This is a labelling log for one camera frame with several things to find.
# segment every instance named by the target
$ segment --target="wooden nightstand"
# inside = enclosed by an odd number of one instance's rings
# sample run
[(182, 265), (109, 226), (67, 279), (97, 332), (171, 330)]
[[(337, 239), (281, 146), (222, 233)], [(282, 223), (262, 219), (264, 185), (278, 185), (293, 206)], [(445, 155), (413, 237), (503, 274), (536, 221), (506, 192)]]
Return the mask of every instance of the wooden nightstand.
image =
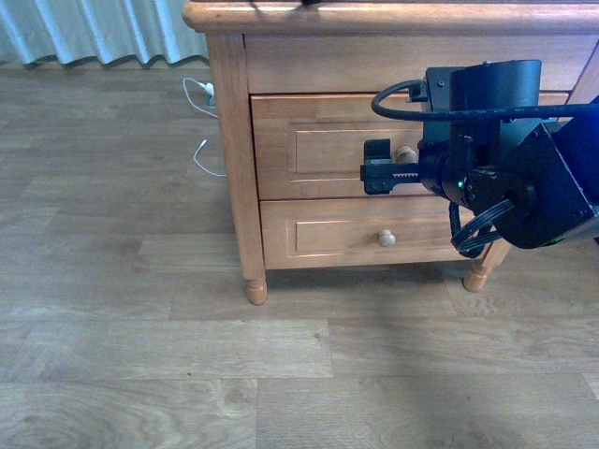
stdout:
[[(373, 94), (430, 66), (540, 59), (543, 103), (589, 102), (597, 3), (189, 1), (186, 23), (207, 34), (250, 301), (266, 300), (266, 269), (460, 259), (445, 200), (420, 185), (363, 193), (364, 140), (415, 150), (421, 135), (371, 112)], [(508, 249), (491, 245), (466, 288)]]

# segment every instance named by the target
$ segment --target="nightstand top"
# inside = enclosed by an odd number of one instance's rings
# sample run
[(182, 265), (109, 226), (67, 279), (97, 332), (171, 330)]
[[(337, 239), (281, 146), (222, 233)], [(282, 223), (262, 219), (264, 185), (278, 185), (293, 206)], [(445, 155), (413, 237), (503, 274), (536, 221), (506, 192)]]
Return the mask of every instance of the nightstand top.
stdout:
[(200, 33), (595, 34), (599, 0), (406, 2), (189, 0), (187, 25)]

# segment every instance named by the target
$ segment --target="white curtain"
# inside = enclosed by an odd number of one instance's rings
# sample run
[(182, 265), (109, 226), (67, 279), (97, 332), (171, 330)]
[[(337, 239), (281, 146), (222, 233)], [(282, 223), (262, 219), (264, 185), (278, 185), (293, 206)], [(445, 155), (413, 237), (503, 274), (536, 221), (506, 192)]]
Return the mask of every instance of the white curtain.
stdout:
[(129, 55), (147, 63), (208, 56), (203, 35), (181, 18), (185, 0), (0, 0), (0, 61), (56, 55), (62, 64)]

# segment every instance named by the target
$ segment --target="turned wooden leg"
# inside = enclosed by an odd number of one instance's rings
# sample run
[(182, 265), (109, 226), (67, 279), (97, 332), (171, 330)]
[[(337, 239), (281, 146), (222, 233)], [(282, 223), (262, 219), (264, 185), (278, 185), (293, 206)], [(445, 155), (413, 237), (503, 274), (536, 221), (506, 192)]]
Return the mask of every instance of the turned wooden leg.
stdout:
[(472, 265), (472, 270), (464, 279), (464, 288), (469, 292), (477, 292), (483, 288), (489, 274), (504, 261), (510, 248), (511, 245), (503, 239), (489, 245), (483, 256)]
[(248, 300), (255, 306), (266, 301), (266, 279), (246, 279), (245, 293)]

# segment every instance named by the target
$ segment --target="nightstand leg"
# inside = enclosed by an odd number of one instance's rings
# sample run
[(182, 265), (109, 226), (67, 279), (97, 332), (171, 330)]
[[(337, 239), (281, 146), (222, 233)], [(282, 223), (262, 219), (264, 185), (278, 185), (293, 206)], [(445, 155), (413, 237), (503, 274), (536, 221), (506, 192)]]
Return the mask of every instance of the nightstand leg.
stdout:
[(247, 68), (240, 34), (206, 35), (225, 150), (241, 270), (252, 304), (266, 301), (266, 271), (256, 184)]
[(255, 306), (260, 306), (266, 301), (266, 279), (246, 279), (245, 293), (248, 300)]
[(489, 245), (483, 256), (472, 265), (472, 270), (464, 279), (464, 288), (473, 293), (483, 288), (490, 273), (504, 261), (510, 248), (511, 245), (503, 239)]

